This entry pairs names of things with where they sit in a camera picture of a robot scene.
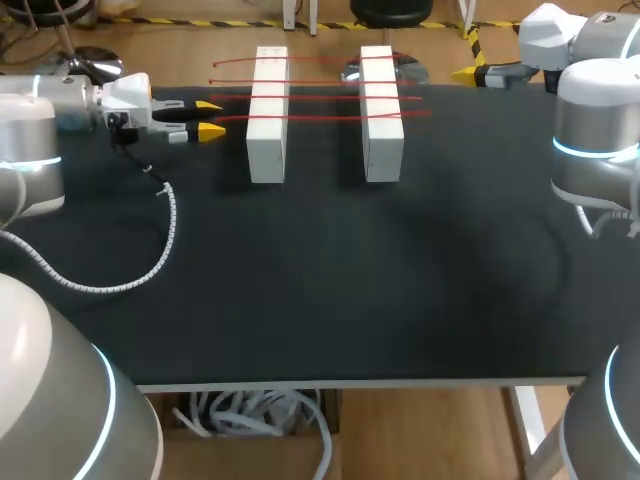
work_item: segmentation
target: metal stand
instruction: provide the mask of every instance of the metal stand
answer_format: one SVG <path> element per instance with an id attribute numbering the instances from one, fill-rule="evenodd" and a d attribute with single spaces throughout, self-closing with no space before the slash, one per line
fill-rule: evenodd
<path id="1" fill-rule="evenodd" d="M 113 82 L 124 75 L 120 57 L 100 47 L 74 48 L 65 25 L 55 27 L 62 50 L 35 69 L 41 75 L 86 75 L 94 85 Z"/>
<path id="2" fill-rule="evenodd" d="M 382 31 L 382 44 L 391 45 L 393 30 L 385 28 Z M 398 52 L 393 52 L 394 55 L 402 55 Z M 394 58 L 393 63 L 396 67 L 396 79 L 404 80 L 416 84 L 429 83 L 429 72 L 418 60 L 409 56 L 402 55 Z M 345 66 L 344 70 L 340 74 L 340 79 L 343 82 L 356 82 L 360 79 L 360 57 L 356 57 L 350 60 Z"/>
<path id="3" fill-rule="evenodd" d="M 525 479 L 551 480 L 563 467 L 560 453 L 562 419 L 547 435 L 534 387 L 509 388 L 509 398 L 525 462 Z"/>

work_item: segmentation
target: wooden floor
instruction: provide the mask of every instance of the wooden floor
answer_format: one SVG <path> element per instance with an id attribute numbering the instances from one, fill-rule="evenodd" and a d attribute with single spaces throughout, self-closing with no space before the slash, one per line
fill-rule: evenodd
<path id="1" fill-rule="evenodd" d="M 320 21 L 352 21 L 348 0 L 319 0 Z M 520 20 L 539 0 L 478 0 L 477 20 Z M 571 13 L 617 10 L 616 0 L 560 0 Z M 144 0 L 136 15 L 206 20 L 278 19 L 281 0 Z M 301 13 L 306 19 L 306 0 Z M 436 0 L 433 21 L 459 21 L 457 0 Z M 78 44 L 108 47 L 124 59 L 129 72 L 145 71 L 154 85 L 206 85 L 209 78 L 251 78 L 252 65 L 214 69 L 215 60 L 253 56 L 258 45 L 287 45 L 294 55 L 358 53 L 361 45 L 382 41 L 379 31 L 306 31 L 279 29 L 205 29 L 153 25 L 100 26 L 76 32 Z M 17 61 L 51 45 L 44 33 L 7 60 Z M 451 73 L 473 65 L 469 44 L 452 29 L 400 30 L 393 37 L 397 51 L 418 58 L 434 84 L 451 83 Z M 480 43 L 489 63 L 518 60 L 517 37 L 509 28 L 483 28 Z M 15 71 L 17 67 L 0 67 Z M 296 65 L 301 79 L 336 79 L 340 65 Z M 537 390 L 547 429 L 560 417 L 568 395 L 564 387 Z M 515 480 L 520 474 L 507 410 L 500 390 L 353 390 L 343 397 L 341 433 L 331 479 L 348 480 Z M 320 441 L 268 440 L 203 445 L 170 439 L 163 480 L 245 480 L 310 478 Z"/>

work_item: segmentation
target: white block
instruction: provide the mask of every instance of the white block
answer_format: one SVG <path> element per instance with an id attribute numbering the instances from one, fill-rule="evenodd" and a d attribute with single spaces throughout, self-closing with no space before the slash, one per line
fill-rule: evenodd
<path id="1" fill-rule="evenodd" d="M 258 47 L 256 57 L 287 57 L 287 47 Z M 251 95 L 287 96 L 288 83 L 261 83 L 261 80 L 289 80 L 286 58 L 256 60 Z M 249 115 L 286 116 L 288 98 L 252 98 Z M 247 151 L 253 183 L 283 183 L 287 152 L 287 120 L 250 119 L 247 125 Z"/>
<path id="2" fill-rule="evenodd" d="M 394 99 L 362 99 L 360 111 L 363 116 L 400 113 L 398 87 L 392 58 L 370 59 L 368 57 L 391 56 L 389 46 L 362 47 L 360 51 L 360 80 L 388 81 L 389 83 L 361 83 L 360 95 L 366 97 L 396 97 Z M 362 147 L 364 170 L 367 182 L 397 182 L 404 150 L 402 118 L 368 118 L 362 120 Z"/>

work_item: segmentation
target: black table mat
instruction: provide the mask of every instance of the black table mat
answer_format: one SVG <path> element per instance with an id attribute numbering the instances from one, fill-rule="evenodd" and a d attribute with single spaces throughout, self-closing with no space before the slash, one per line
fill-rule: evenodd
<path id="1" fill-rule="evenodd" d="M 358 123 L 291 123 L 283 186 L 251 185 L 246 123 L 205 146 L 143 139 L 133 151 L 178 197 L 175 250 L 158 277 L 122 295 L 74 293 L 5 243 L 0 271 L 138 384 L 586 374 L 635 323 L 640 252 L 622 227 L 587 239 L 553 195 L 554 97 L 538 86 L 403 93 L 422 95 L 406 108 L 432 116 L 405 121 L 398 184 L 365 184 Z M 357 104 L 292 102 L 291 113 L 350 115 Z M 145 273 L 164 245 L 166 199 L 104 131 L 65 136 L 61 151 L 66 205 L 12 231 L 74 281 Z"/>

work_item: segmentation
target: red cable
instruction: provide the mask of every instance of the red cable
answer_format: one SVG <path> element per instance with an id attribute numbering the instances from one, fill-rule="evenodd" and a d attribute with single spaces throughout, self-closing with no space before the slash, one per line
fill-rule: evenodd
<path id="1" fill-rule="evenodd" d="M 394 53 L 393 55 L 381 55 L 377 57 L 364 57 L 365 60 L 382 60 L 386 58 L 401 58 L 408 56 L 406 53 Z M 334 57 L 334 56 L 318 56 L 318 57 L 247 57 L 247 58 L 232 58 L 230 60 L 220 60 L 219 62 L 213 62 L 213 66 L 224 65 L 225 63 L 236 62 L 252 62 L 256 60 L 293 60 L 295 62 L 318 62 L 318 63 L 345 63 L 353 60 L 355 57 Z"/>
<path id="2" fill-rule="evenodd" d="M 218 93 L 211 95 L 211 100 L 217 99 L 252 99 L 252 98 L 288 98 L 289 100 L 422 100 L 422 97 L 411 96 L 366 96 L 366 95 L 239 95 L 235 93 Z"/>
<path id="3" fill-rule="evenodd" d="M 286 119 L 308 122 L 353 122 L 365 120 L 367 118 L 386 118 L 386 117 L 426 117 L 431 115 L 431 110 L 412 110 L 409 112 L 399 113 L 382 113 L 379 115 L 363 115 L 363 116 L 312 116 L 312 115 L 233 115 L 229 117 L 216 117 L 216 123 L 233 120 L 252 120 L 252 119 Z"/>
<path id="4" fill-rule="evenodd" d="M 356 80 L 353 82 L 342 82 L 340 80 L 219 80 L 209 79 L 209 83 L 300 83 L 303 85 L 365 85 L 365 84 L 388 84 L 388 85 L 417 85 L 408 80 Z"/>

